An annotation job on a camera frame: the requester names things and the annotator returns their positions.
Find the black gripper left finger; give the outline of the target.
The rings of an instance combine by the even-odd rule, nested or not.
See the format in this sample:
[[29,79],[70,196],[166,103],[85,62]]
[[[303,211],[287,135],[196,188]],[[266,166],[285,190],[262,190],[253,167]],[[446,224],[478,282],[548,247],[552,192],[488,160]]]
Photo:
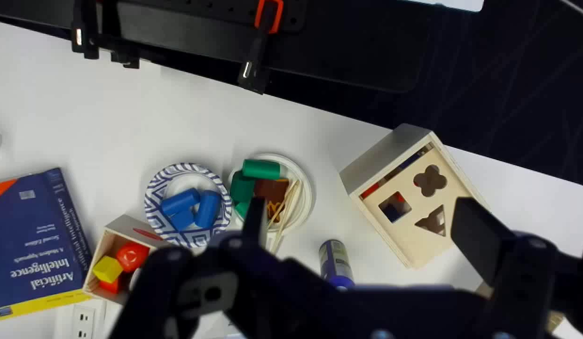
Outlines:
[[243,224],[243,245],[264,247],[268,239],[268,207],[264,198],[255,198]]

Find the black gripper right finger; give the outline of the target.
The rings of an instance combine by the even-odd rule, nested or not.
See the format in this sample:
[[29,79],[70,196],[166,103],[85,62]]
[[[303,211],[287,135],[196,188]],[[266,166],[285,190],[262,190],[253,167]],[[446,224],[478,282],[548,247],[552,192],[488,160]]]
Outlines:
[[460,198],[456,201],[452,241],[488,286],[497,292],[518,288],[518,235],[478,199]]

